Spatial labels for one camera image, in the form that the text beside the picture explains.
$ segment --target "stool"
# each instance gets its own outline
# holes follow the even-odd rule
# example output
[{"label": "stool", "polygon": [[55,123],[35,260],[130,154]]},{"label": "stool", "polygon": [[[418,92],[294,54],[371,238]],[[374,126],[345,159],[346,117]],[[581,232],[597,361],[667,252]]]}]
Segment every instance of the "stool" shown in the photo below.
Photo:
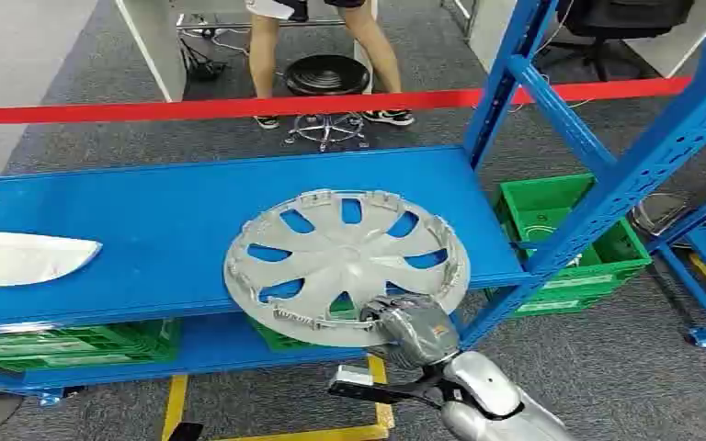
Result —
[{"label": "stool", "polygon": [[[285,83],[297,96],[340,96],[362,93],[370,84],[370,71],[360,62],[342,55],[313,55],[291,64],[285,71]],[[285,142],[293,144],[297,137],[320,142],[325,152],[334,143],[352,138],[360,148],[369,147],[361,133],[364,120],[358,113],[342,116],[300,115],[293,122]]]}]

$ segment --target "person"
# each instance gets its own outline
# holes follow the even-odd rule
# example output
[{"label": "person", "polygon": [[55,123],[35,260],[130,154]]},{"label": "person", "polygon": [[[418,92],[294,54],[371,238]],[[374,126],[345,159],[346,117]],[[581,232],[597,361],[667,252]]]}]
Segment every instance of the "person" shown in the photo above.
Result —
[{"label": "person", "polygon": [[[372,16],[370,0],[324,0],[336,6],[353,35],[372,61],[375,72],[387,92],[402,92],[402,78],[391,43]],[[279,20],[307,21],[307,0],[245,0],[252,16],[250,38],[250,74],[256,96],[271,98],[275,75],[275,47],[278,43]],[[374,110],[363,113],[374,122],[409,126],[415,119],[409,110]],[[254,117],[263,129],[279,126],[277,117]]]}]

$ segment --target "gray carpet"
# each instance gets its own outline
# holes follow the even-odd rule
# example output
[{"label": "gray carpet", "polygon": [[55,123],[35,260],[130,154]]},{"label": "gray carpet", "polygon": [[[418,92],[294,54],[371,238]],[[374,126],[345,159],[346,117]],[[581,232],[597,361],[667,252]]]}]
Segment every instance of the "gray carpet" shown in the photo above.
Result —
[{"label": "gray carpet", "polygon": [[[436,8],[436,0],[398,2],[398,7],[393,6],[395,1],[383,3],[382,21],[399,53],[406,88],[480,84],[484,74],[479,64],[461,43],[451,16]],[[344,53],[350,45],[342,29],[287,30],[279,47],[279,67],[309,53]],[[249,96],[242,57],[232,51],[205,50],[227,61],[230,69],[213,87],[192,87],[190,97]],[[584,81],[589,74],[562,79]],[[159,99],[122,20],[109,0],[101,0],[44,102]],[[666,102],[666,98],[591,102],[578,113],[619,153]],[[377,147],[456,142],[470,113],[469,109],[419,112],[418,122],[407,130],[368,127],[367,131]],[[258,131],[248,119],[36,125],[26,130],[6,171],[33,173],[313,150],[309,144],[282,144],[283,133]],[[492,191],[506,180],[583,171],[536,109],[524,107],[504,124],[481,180]],[[706,150],[665,188],[684,194],[706,192]],[[702,322],[704,317],[660,263],[652,272],[589,311],[506,322],[480,349],[560,415],[579,439],[705,440],[706,350],[682,339],[686,320]],[[470,303],[479,300],[475,296],[480,294],[471,294]],[[196,376],[190,382],[186,419],[207,425],[207,439],[373,423],[370,405],[323,394],[333,368],[334,364],[312,364]],[[415,373],[392,369],[390,376],[411,379]],[[47,410],[27,401],[0,428],[0,440],[155,440],[165,387],[165,381],[97,386]],[[394,440],[451,439],[437,416],[421,405],[399,405],[395,413]]]}]

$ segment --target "white cloth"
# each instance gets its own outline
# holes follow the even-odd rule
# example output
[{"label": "white cloth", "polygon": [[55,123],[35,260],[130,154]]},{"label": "white cloth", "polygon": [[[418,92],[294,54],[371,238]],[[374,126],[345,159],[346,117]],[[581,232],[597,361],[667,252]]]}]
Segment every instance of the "white cloth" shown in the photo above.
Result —
[{"label": "white cloth", "polygon": [[247,10],[257,16],[287,20],[293,15],[293,8],[275,0],[245,0]]},{"label": "white cloth", "polygon": [[0,232],[0,287],[46,282],[85,266],[101,243]]}]

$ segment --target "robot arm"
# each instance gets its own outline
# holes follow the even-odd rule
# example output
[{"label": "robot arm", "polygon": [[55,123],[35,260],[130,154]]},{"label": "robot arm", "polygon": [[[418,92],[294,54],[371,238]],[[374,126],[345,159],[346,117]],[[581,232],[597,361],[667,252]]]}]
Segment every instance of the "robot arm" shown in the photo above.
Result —
[{"label": "robot arm", "polygon": [[[488,357],[461,352],[448,315],[425,296],[381,297],[361,312],[379,320],[394,343],[371,348],[402,368],[423,369],[418,381],[404,385],[374,383],[366,370],[340,367],[329,388],[339,396],[396,403],[416,399],[440,411],[442,421],[462,441],[572,441],[564,424]],[[442,392],[441,403],[427,392]]]}]

